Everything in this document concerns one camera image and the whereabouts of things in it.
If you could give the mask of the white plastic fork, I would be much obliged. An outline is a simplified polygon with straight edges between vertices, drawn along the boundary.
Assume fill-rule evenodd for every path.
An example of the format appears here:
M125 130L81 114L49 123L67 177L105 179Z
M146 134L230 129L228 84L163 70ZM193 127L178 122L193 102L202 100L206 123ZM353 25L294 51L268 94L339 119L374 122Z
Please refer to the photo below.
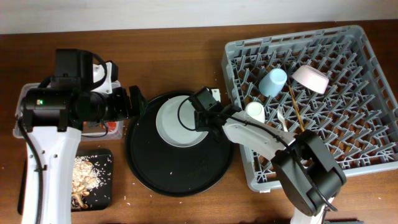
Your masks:
M280 121L280 123L281 123L281 125L282 125L282 127L283 127L283 130L284 130L285 132L288 132L289 130L288 130L287 125L286 125L286 123L285 123L285 118L284 118L284 115L283 115L283 111L282 111L282 107L281 107L281 106L278 106L278 108L277 108L277 118L278 118L278 120Z

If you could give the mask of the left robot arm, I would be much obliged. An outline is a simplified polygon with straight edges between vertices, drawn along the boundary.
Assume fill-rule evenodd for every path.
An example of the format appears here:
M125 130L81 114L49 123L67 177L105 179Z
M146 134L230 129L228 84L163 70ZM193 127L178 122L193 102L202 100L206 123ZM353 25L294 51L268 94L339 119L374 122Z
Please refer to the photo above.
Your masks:
M141 115L138 86L113 88L118 66L87 50L58 49L55 73L21 100L17 120L27 143L23 223L70 223L73 166L85 122Z

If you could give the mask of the white cup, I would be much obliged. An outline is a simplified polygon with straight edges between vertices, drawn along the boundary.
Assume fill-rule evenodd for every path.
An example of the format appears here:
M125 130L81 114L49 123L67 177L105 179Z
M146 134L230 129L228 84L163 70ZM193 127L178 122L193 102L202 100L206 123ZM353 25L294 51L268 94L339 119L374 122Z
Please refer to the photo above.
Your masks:
M258 102L250 102L246 105L245 107L245 112L252 117L253 119L265 123L266 117L265 117L265 110L264 107L261 103Z

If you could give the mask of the pink bowl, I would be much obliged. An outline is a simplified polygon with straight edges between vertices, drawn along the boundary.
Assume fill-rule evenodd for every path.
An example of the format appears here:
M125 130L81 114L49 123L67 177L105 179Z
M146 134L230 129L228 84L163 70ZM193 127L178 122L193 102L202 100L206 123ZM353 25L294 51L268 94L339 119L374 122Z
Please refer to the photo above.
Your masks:
M292 78L309 90L319 94L325 93L329 83L326 75L308 65L302 65L293 73Z

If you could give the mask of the food scraps and rice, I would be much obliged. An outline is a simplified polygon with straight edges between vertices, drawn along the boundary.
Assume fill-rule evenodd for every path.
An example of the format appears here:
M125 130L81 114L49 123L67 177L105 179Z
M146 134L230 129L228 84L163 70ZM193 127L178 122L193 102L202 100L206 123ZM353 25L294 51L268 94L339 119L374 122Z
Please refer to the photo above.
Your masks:
M95 190L107 185L105 169L98 156L78 156L75 158L72 177L72 210L92 208L86 200L88 196L97 196Z

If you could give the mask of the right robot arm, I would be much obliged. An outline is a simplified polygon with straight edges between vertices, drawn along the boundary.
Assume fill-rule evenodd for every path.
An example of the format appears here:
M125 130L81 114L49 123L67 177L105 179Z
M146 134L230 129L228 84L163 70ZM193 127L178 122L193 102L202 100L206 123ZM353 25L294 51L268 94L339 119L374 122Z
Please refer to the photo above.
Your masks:
M195 127L226 136L271 162L289 201L291 223L324 223L331 203L346 183L342 168L313 131L288 133L273 128L233 106L195 108Z

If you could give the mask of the blue cup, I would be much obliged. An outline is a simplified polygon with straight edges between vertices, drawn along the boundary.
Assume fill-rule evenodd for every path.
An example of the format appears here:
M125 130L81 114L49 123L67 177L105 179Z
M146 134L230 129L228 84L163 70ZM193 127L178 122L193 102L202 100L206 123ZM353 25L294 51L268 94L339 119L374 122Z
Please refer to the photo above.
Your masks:
M276 97L286 81L287 74L283 69L274 68L259 82L259 91L266 97Z

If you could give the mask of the light grey plate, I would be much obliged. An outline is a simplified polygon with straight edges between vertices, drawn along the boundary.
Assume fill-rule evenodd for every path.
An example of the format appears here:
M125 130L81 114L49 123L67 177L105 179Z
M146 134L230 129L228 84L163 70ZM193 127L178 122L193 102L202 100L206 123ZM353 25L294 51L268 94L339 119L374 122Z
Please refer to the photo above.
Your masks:
M206 138L207 131L194 131L194 107L187 100L180 108L180 120L191 131L185 129L177 118L177 111L187 95L175 96L168 99L158 110L156 128L160 137L175 147L192 147Z

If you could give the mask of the red snack wrapper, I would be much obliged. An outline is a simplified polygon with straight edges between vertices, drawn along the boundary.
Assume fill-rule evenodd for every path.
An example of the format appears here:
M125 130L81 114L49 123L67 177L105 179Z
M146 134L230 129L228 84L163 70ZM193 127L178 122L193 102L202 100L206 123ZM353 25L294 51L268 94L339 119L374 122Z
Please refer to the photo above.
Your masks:
M112 122L107 122L106 125L108 127L108 131L114 131L117 129L118 123L112 121Z

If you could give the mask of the wooden chopstick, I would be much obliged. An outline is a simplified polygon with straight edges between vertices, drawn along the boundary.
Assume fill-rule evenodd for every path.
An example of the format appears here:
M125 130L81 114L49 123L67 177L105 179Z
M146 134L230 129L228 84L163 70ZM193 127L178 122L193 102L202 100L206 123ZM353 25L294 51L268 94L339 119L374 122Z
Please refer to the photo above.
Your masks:
M291 98L292 98L293 106L294 106L294 108L295 108L296 116L297 116L297 119L298 119L298 122L299 122L299 125L300 125L300 129L301 129L302 132L304 132L304 131L305 131L305 128L304 128L304 125L303 125L303 121L302 121L302 119L301 119L299 107L298 107L298 104L297 104L297 102L296 102L295 95L294 95L293 89L292 89L292 87L291 87L290 84L288 84L288 88L289 88L290 96L291 96Z

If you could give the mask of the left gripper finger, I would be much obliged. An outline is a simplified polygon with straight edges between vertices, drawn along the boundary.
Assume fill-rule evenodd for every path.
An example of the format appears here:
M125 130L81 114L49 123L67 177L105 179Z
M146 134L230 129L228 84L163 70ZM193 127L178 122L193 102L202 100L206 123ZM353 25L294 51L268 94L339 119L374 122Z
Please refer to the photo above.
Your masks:
M132 100L132 116L142 116L145 114L147 108L147 101L145 99L133 99Z
M146 105L147 101L142 95L140 88L137 85L129 87L130 101L132 105Z

